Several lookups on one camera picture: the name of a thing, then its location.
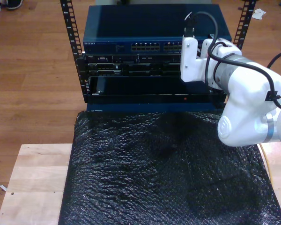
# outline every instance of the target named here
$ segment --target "network equipment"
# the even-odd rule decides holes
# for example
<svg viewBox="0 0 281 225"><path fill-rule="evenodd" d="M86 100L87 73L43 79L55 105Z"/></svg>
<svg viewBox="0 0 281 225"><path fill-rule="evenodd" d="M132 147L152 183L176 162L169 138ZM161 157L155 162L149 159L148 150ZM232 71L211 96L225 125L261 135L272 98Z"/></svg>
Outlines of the network equipment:
<svg viewBox="0 0 281 225"><path fill-rule="evenodd" d="M189 12L209 12L219 24L219 37L231 40L218 5L90 6L82 52L72 1L60 2L88 110L210 111L224 107L223 91L180 79L182 36ZM255 4L245 4L245 21L240 22L248 24ZM199 44L212 38L213 32L207 17L196 21L193 34ZM241 49L247 27L240 23L237 32L234 43Z"/></svg>

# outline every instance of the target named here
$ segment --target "black bubble wrap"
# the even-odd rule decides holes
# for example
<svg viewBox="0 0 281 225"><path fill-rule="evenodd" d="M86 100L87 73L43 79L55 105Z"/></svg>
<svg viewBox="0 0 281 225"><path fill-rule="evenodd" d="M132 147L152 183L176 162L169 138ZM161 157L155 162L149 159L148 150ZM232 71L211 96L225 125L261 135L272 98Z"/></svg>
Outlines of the black bubble wrap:
<svg viewBox="0 0 281 225"><path fill-rule="evenodd" d="M222 144L218 119L81 112L59 225L281 225L257 146Z"/></svg>

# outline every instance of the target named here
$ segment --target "wooden table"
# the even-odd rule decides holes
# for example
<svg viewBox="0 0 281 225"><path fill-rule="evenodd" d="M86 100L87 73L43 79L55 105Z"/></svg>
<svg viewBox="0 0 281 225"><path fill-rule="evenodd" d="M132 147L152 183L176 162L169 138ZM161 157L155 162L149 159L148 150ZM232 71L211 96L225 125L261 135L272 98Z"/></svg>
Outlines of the wooden table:
<svg viewBox="0 0 281 225"><path fill-rule="evenodd" d="M281 206L281 144L262 146ZM21 146L1 207L0 225L57 225L71 147L71 144Z"/></svg>

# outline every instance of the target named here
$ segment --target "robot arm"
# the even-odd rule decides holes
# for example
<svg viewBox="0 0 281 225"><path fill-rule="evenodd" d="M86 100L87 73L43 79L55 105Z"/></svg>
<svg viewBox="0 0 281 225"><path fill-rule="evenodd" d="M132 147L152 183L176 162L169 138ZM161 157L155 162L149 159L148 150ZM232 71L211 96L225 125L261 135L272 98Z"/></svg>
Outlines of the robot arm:
<svg viewBox="0 0 281 225"><path fill-rule="evenodd" d="M227 40L226 47L218 45L213 55L228 60L246 63L266 71L274 82L276 95L281 96L281 76L274 71L241 55L241 51ZM205 81L207 49L212 40L202 44L201 56L197 58L198 42L193 37L184 37L181 54L181 79L185 82ZM229 146L281 141L281 109L270 94L268 79L260 72L210 59L207 85L223 90L229 96L218 123L218 136Z"/></svg>

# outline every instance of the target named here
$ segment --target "black cable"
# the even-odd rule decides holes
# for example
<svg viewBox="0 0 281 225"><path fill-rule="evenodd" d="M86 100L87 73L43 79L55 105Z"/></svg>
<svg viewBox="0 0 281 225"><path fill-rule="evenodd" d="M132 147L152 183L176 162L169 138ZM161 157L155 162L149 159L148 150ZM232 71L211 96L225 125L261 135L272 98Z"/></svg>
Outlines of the black cable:
<svg viewBox="0 0 281 225"><path fill-rule="evenodd" d="M209 14L207 12L197 12L197 13L194 14L194 16L199 15L199 14L207 15L212 20L212 22L214 24L214 28L215 28L214 38L213 38L213 40L212 40L212 42L211 42L211 44L210 44L210 46L208 47L208 50L207 50L208 55L212 59L214 59L214 60L216 60L218 62L226 63L226 64L231 64L231 65L239 66L239 67L244 67L244 68L248 68L248 69L252 69L252 70L255 70L255 71L263 74L267 78L267 80L269 82L270 91L271 91L271 97L273 98L273 102L275 103L275 105L278 108L281 109L281 104L277 100L278 98L281 98L281 97L280 96L276 96L274 82L273 82L271 76L266 71L264 71L263 69L261 69L259 67L250 65L250 64L246 64L246 63L243 63L243 62L232 61L232 60L227 60L227 59L222 59L222 58L217 57L217 56L212 54L212 49L213 49L213 47L215 45L215 42L216 42L216 40L218 38L218 25L217 25L217 22L216 22L215 18L211 14Z"/></svg>
<svg viewBox="0 0 281 225"><path fill-rule="evenodd" d="M271 61L270 63L267 65L267 68L270 68L274 62L276 62L277 59L279 59L281 57L281 53L279 53L278 55L276 55Z"/></svg>
<svg viewBox="0 0 281 225"><path fill-rule="evenodd" d="M211 51L214 51L215 47L217 47L218 45L223 45L223 46L227 47L227 45L224 42L219 41L219 42L215 43L215 45L213 46ZM208 67L209 67L209 62L210 62L210 56L208 55L207 56L207 60L206 60L206 66L205 66L205 84L207 85L208 88L210 88L209 85L208 85Z"/></svg>

